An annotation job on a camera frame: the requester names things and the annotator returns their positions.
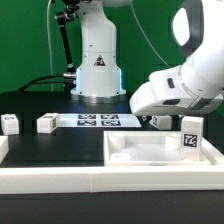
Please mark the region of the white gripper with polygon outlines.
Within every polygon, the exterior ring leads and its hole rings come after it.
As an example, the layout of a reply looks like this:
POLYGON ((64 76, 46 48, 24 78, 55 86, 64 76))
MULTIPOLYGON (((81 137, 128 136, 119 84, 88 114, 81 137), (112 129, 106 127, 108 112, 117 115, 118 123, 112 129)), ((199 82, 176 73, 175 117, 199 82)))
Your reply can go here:
POLYGON ((194 99, 186 91, 185 93, 186 96, 182 99, 158 101, 152 91, 150 81, 148 81, 132 95, 130 99, 131 112, 136 116, 208 114, 223 102, 222 94, 213 99, 200 101, 194 99))

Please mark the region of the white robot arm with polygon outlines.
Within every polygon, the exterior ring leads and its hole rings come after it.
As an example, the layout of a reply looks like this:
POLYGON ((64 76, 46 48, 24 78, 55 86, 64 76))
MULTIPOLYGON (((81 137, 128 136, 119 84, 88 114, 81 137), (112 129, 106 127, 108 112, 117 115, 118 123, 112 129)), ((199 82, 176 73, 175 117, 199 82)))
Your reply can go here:
MULTIPOLYGON (((111 103, 125 96, 116 64, 116 28, 103 9, 133 0, 78 0, 66 9, 67 19, 79 18, 82 63, 71 90, 75 100, 111 103)), ((156 71, 130 98, 136 116, 206 114, 224 102, 224 0, 185 0, 172 31, 186 61, 156 71)))

